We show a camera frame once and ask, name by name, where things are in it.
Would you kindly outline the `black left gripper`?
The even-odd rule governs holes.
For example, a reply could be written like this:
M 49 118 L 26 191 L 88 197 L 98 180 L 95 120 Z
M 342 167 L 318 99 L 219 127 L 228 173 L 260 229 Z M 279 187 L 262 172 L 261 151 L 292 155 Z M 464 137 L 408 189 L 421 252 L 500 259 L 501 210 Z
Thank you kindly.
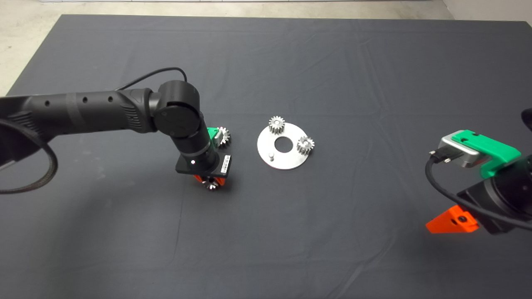
M 180 156 L 175 165 L 179 174 L 194 175 L 199 183 L 205 183 L 204 176 L 217 177 L 219 186 L 224 186 L 229 176 L 232 165 L 232 156 L 229 154 L 209 154 L 207 156 L 187 157 Z

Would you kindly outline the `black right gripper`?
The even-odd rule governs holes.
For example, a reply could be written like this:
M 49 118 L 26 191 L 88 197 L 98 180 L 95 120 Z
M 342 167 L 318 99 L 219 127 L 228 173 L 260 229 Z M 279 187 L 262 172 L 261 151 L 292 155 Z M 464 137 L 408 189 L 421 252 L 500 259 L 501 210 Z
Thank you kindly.
M 530 215 L 517 211 L 505 203 L 490 179 L 458 192 L 457 196 L 490 212 L 527 223 L 531 220 Z M 425 227 L 430 233 L 472 233 L 479 229 L 478 222 L 491 235 L 501 235 L 515 229 L 515 226 L 493 220 L 474 211 L 468 212 L 460 206 L 450 207 L 426 223 Z

